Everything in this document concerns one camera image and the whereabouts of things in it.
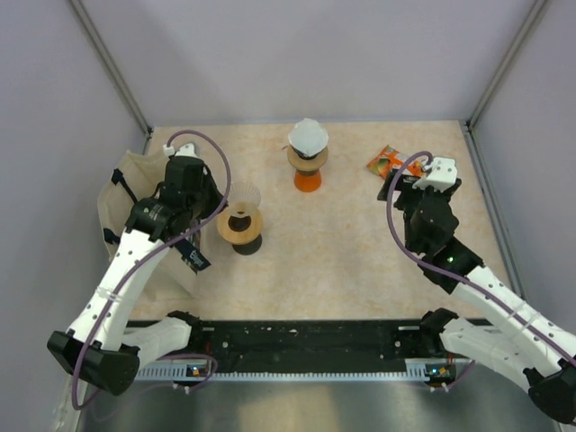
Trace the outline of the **orange glass carafe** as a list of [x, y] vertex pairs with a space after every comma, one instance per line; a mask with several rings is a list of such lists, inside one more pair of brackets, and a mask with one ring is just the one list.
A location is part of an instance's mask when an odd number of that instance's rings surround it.
[[316, 171], [296, 171], [294, 175], [295, 187], [303, 193], [312, 193], [321, 186], [321, 172]]

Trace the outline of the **orange snack packet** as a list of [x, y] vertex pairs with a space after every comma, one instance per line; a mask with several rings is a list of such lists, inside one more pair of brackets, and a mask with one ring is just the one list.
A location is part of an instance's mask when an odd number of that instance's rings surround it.
[[[399, 169], [409, 158], [408, 155], [399, 152], [391, 146], [386, 146], [381, 152], [370, 160], [366, 167], [373, 174], [385, 179], [393, 169]], [[403, 172], [407, 176], [422, 177], [424, 171], [419, 159], [411, 162]]]

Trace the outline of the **beige canvas tote bag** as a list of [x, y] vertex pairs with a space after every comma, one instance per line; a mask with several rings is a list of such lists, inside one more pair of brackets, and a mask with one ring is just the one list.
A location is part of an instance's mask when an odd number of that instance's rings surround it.
[[[111, 257], [116, 254], [131, 208], [154, 193], [164, 179], [167, 162], [168, 156], [162, 150], [146, 156], [127, 152], [112, 171], [112, 179], [104, 185], [97, 200], [104, 243]], [[144, 293], [149, 300], [158, 300], [164, 294], [175, 299], [178, 293], [194, 293], [200, 265], [206, 262], [201, 233], [197, 231], [185, 240], [195, 247], [194, 257], [185, 258], [172, 247], [148, 280]]]

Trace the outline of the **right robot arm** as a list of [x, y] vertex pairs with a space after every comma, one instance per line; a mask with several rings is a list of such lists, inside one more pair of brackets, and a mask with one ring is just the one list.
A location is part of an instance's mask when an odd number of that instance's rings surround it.
[[490, 333], [449, 310], [430, 312], [420, 345], [431, 356], [446, 350], [490, 368], [523, 390], [558, 423], [575, 423], [575, 336], [510, 290], [455, 235], [450, 201], [461, 184], [453, 167], [422, 176], [393, 169], [378, 198], [400, 250], [432, 283], [480, 311]]

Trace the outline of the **aluminium frame rail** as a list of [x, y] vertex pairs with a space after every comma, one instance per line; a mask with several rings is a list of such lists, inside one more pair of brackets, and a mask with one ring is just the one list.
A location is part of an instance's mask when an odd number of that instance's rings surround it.
[[448, 352], [447, 359], [407, 359], [403, 372], [377, 373], [219, 373], [218, 361], [211, 355], [171, 354], [141, 367], [137, 382], [172, 381], [179, 385], [215, 382], [423, 382], [432, 386], [454, 383], [467, 364], [463, 357]]

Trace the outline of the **dark glass carafe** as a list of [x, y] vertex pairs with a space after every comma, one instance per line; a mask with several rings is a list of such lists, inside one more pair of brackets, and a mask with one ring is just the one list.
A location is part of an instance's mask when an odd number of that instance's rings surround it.
[[242, 256], [250, 256], [255, 254], [262, 246], [263, 238], [258, 235], [256, 238], [248, 243], [237, 245], [233, 244], [234, 251]]

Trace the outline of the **blue ribbed glass dripper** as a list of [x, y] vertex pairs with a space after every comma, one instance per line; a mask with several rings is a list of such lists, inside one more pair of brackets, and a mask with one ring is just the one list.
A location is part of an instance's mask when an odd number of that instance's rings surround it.
[[296, 156], [298, 158], [301, 158], [303, 160], [313, 160], [314, 158], [316, 158], [318, 156], [319, 153], [314, 154], [314, 155], [307, 155], [305, 153], [302, 153], [301, 151], [299, 151], [298, 149], [294, 149], [293, 150], [294, 153], [296, 154]]

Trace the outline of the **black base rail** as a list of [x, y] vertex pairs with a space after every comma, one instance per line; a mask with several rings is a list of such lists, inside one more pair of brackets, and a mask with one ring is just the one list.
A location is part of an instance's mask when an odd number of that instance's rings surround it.
[[204, 320], [178, 354], [214, 357], [218, 372], [403, 372], [407, 359], [447, 359], [416, 319]]

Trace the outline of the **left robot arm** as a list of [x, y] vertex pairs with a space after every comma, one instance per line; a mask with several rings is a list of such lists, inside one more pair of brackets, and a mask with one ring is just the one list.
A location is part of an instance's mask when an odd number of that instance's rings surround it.
[[155, 192], [136, 202], [117, 251], [83, 311], [65, 331], [53, 332], [47, 348], [65, 372], [117, 396], [137, 372], [179, 351], [196, 356], [204, 344], [194, 318], [172, 312], [161, 321], [127, 334], [136, 301], [170, 251], [185, 240], [194, 221], [206, 221], [223, 207], [212, 173], [195, 156], [172, 156]]

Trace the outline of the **clear ribbed glass dripper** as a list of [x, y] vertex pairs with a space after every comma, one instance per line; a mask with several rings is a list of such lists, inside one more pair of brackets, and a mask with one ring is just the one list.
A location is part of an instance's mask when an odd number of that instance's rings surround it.
[[251, 216], [261, 203], [259, 189], [249, 181], [233, 182], [229, 190], [230, 215], [237, 218]]

